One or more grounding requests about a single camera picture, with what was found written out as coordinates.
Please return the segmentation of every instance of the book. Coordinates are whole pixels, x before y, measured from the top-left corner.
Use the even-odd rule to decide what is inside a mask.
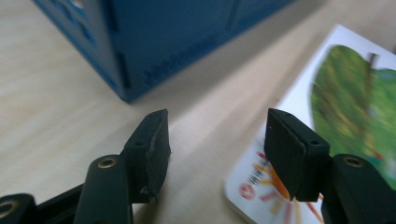
[[[396,189],[396,56],[336,25],[276,108],[331,145],[372,163]],[[286,199],[263,152],[265,122],[224,182],[231,208],[249,223],[323,223],[316,203]]]

